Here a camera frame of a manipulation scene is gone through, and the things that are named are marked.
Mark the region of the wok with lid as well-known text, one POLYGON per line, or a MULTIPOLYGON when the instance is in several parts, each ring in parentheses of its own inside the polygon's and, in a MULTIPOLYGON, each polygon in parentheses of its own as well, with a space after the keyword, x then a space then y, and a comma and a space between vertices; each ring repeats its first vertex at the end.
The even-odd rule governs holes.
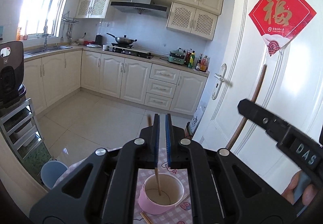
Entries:
POLYGON ((126 35, 124 35, 123 37, 118 37, 118 36, 114 36, 113 34, 107 33, 107 35, 113 37, 116 41, 116 43, 118 44, 123 44, 123 45, 132 45, 134 42, 136 42, 137 40, 132 40, 126 37, 126 35))

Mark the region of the gas stove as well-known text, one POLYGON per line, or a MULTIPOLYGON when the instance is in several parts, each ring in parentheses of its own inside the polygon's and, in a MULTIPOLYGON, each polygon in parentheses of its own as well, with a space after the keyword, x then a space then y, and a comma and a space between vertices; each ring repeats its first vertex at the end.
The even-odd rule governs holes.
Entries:
POLYGON ((135 49, 135 48, 122 48, 117 46, 104 45, 103 51, 111 51, 115 53, 136 56, 141 58, 151 59, 153 57, 152 53, 146 49, 135 49))

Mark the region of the black air fryer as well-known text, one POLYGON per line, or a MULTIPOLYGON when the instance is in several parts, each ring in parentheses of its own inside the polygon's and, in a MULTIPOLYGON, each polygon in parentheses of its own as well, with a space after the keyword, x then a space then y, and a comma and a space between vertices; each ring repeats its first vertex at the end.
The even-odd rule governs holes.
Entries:
POLYGON ((1 109, 14 105, 26 94, 24 80, 24 45, 21 41, 1 44, 1 109))

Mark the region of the green bottle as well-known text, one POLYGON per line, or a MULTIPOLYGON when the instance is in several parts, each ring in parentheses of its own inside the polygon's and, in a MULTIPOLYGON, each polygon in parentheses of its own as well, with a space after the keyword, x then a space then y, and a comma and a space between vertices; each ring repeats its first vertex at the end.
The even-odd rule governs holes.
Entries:
POLYGON ((190 58, 188 61, 188 68, 193 68, 194 60, 195 60, 195 51, 193 50, 190 54, 190 58))

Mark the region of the pink utensil cup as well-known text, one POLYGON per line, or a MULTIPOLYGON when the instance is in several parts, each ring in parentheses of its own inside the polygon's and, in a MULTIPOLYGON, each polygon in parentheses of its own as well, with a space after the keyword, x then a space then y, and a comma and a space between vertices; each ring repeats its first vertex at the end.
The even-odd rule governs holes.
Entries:
POLYGON ((185 188, 180 180, 173 175, 159 173, 161 196, 158 195, 155 175, 149 176, 140 189, 138 204, 151 215, 163 214, 180 204, 185 188))

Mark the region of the chopstick lying on table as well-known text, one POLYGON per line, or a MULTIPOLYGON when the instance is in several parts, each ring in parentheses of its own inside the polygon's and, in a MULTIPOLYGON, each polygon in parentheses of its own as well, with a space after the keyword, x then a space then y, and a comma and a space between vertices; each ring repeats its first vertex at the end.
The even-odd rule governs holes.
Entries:
POLYGON ((153 222, 149 219, 149 217, 145 214, 145 212, 140 212, 141 217, 145 220, 147 224, 153 224, 153 222))

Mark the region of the red fu door decoration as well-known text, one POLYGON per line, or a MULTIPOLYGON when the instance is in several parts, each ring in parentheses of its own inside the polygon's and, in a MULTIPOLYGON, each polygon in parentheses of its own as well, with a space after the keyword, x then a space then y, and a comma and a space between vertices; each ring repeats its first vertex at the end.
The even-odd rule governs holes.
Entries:
POLYGON ((249 13, 270 56, 289 44, 315 15, 305 0, 259 0, 249 13))

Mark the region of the pink checkered tablecloth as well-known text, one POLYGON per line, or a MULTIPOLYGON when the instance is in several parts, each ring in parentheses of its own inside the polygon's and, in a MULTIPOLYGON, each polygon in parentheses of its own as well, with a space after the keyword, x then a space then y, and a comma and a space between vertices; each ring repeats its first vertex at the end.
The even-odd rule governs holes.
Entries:
POLYGON ((188 173, 171 169, 166 149, 159 149, 158 176, 139 169, 133 223, 192 223, 188 173))

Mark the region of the kitchen window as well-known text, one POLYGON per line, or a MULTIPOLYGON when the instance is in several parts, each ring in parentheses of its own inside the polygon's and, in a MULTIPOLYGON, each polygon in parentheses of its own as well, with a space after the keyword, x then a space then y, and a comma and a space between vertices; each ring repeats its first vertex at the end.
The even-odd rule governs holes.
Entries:
POLYGON ((24 40, 56 37, 66 0, 23 0, 18 27, 24 40))

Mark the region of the blue stool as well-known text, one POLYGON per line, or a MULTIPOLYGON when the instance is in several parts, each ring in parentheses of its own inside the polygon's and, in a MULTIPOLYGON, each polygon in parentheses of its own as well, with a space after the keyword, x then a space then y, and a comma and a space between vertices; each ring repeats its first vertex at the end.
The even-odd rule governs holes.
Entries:
POLYGON ((68 170, 68 167, 57 160, 52 160, 41 168, 41 180, 48 189, 52 189, 60 176, 68 170))

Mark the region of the white door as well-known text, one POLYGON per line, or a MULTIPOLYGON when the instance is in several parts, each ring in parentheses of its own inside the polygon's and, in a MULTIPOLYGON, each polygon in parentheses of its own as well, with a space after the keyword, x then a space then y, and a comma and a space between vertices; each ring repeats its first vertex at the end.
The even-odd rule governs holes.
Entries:
POLYGON ((284 48, 268 53, 257 28, 249 17, 259 0, 223 0, 214 39, 205 47, 210 58, 209 77, 201 101, 206 109, 194 134, 204 148, 218 150, 227 145, 242 117, 238 103, 254 94, 263 65, 264 81, 258 105, 285 119, 311 138, 318 140, 322 129, 322 0, 306 0, 316 16, 284 48), (211 99, 227 64, 218 97, 211 99))

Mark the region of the lower white cabinets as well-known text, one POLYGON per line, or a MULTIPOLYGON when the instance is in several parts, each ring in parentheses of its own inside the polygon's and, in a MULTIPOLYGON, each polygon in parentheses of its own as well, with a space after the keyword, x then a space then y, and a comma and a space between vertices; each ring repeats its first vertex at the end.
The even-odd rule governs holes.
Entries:
POLYGON ((206 74, 82 48, 25 57, 24 85, 36 113, 78 89, 193 115, 206 74))

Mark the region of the wooden chopstick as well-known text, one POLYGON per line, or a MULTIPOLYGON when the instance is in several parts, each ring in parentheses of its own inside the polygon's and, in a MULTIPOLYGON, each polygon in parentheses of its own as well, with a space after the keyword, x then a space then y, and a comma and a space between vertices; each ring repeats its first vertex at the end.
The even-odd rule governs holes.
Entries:
POLYGON ((160 178, 159 178, 159 170, 158 170, 158 160, 159 160, 159 138, 160 138, 160 115, 155 114, 154 120, 149 115, 147 117, 148 125, 152 126, 152 135, 151 140, 153 144, 153 155, 154 155, 154 174, 155 180, 157 184, 158 195, 162 195, 160 178))

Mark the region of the dark sauce bottle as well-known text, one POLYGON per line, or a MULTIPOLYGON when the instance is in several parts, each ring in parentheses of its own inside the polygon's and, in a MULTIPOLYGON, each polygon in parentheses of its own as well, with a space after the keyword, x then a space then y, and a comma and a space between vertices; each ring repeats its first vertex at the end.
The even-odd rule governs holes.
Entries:
POLYGON ((199 71, 199 70, 200 70, 201 60, 202 60, 202 54, 200 54, 200 55, 199 55, 198 60, 197 60, 197 64, 196 64, 196 66, 195 66, 195 69, 196 69, 197 71, 199 71))

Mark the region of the sink faucet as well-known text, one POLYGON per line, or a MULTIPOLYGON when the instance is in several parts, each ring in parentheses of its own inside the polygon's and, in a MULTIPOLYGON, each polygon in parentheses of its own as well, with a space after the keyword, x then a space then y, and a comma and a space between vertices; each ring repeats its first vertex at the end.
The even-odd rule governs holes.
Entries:
POLYGON ((47 46, 48 46, 48 26, 47 26, 47 24, 44 25, 43 38, 44 38, 43 49, 45 50, 45 49, 47 49, 47 46))

